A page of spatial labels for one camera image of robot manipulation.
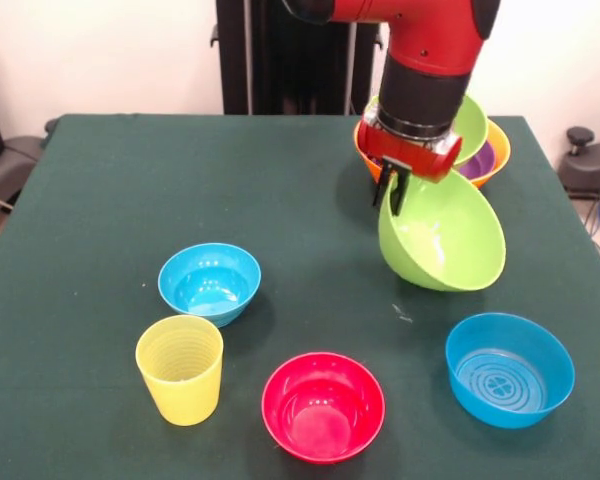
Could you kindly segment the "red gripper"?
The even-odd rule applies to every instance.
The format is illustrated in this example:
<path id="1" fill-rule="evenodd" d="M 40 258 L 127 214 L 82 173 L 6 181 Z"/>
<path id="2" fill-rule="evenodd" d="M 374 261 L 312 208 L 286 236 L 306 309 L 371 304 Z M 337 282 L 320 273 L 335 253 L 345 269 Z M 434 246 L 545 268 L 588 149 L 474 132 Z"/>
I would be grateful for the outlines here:
<path id="1" fill-rule="evenodd" d="M 463 146 L 462 138 L 457 135 L 451 135 L 448 140 L 450 145 L 444 144 L 442 152 L 438 153 L 360 120 L 357 123 L 357 152 L 376 182 L 373 206 L 381 205 L 391 177 L 395 179 L 389 197 L 393 216 L 400 214 L 411 173 L 433 182 L 444 178 L 460 159 Z M 394 166 L 393 159 L 411 171 Z"/>

